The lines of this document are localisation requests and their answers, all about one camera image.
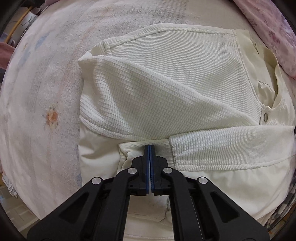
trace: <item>silver screw head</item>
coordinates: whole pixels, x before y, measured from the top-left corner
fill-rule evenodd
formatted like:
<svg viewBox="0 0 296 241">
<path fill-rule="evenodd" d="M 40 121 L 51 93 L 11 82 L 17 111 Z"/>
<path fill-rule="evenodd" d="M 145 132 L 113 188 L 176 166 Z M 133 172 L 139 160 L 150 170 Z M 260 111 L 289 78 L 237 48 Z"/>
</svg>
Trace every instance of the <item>silver screw head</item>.
<svg viewBox="0 0 296 241">
<path fill-rule="evenodd" d="M 128 169 L 128 173 L 129 174 L 136 174 L 137 173 L 137 169 L 134 168 L 134 167 L 131 167 L 131 168 Z"/>
<path fill-rule="evenodd" d="M 207 184 L 207 178 L 205 178 L 205 177 L 200 177 L 200 178 L 198 179 L 198 182 L 201 183 L 201 184 Z"/>
<path fill-rule="evenodd" d="M 102 181 L 102 180 L 101 180 L 101 178 L 99 178 L 99 177 L 94 177 L 94 178 L 91 180 L 92 184 L 94 184 L 94 185 L 100 184 L 101 181 Z"/>
<path fill-rule="evenodd" d="M 170 167 L 166 167 L 163 169 L 163 172 L 166 173 L 166 174 L 170 174 L 173 172 L 173 170 L 170 168 Z"/>
</svg>

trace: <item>bed sheet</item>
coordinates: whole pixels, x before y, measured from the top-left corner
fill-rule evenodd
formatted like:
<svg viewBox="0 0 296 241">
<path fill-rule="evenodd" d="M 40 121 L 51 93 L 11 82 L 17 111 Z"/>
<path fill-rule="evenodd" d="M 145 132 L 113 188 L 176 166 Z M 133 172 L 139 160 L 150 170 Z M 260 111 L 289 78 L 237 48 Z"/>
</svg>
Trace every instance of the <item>bed sheet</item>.
<svg viewBox="0 0 296 241">
<path fill-rule="evenodd" d="M 0 94 L 2 166 L 38 218 L 82 186 L 77 60 L 100 40 L 156 23 L 247 29 L 262 44 L 228 0 L 64 0 L 49 6 L 17 46 Z M 283 76 L 295 103 L 296 84 Z"/>
</svg>

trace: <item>folded clothing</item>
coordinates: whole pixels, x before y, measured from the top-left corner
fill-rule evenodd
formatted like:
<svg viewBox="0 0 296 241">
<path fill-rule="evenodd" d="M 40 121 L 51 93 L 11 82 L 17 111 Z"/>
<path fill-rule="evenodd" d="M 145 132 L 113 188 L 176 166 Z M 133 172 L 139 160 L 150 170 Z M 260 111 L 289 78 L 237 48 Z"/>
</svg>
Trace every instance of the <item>folded clothing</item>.
<svg viewBox="0 0 296 241">
<path fill-rule="evenodd" d="M 208 177 L 262 224 L 285 199 L 295 111 L 276 57 L 248 31 L 156 24 L 105 39 L 78 62 L 84 183 L 114 176 L 154 144 L 170 166 Z M 172 237 L 167 197 L 131 203 L 127 237 Z M 156 235 L 153 222 L 163 224 Z"/>
</svg>

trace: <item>pink cloth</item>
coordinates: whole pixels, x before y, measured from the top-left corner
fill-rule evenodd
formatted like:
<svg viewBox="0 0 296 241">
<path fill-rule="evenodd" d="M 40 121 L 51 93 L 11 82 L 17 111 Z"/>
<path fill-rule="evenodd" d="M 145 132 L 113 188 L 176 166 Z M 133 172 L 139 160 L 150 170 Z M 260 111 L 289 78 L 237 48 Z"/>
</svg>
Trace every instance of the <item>pink cloth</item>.
<svg viewBox="0 0 296 241">
<path fill-rule="evenodd" d="M 279 9 L 270 0 L 233 0 L 283 70 L 296 79 L 296 36 Z"/>
<path fill-rule="evenodd" d="M 0 68 L 2 69 L 7 68 L 9 60 L 14 50 L 15 48 L 13 48 L 12 46 L 6 43 L 0 42 Z"/>
</svg>

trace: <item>snap button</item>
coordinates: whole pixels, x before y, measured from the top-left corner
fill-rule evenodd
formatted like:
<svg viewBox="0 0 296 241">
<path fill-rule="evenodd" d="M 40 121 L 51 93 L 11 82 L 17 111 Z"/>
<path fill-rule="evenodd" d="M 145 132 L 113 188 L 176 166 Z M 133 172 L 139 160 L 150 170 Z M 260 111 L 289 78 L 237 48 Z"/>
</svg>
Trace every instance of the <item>snap button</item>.
<svg viewBox="0 0 296 241">
<path fill-rule="evenodd" d="M 268 114 L 267 113 L 264 113 L 263 120 L 264 120 L 264 122 L 268 121 Z"/>
</svg>

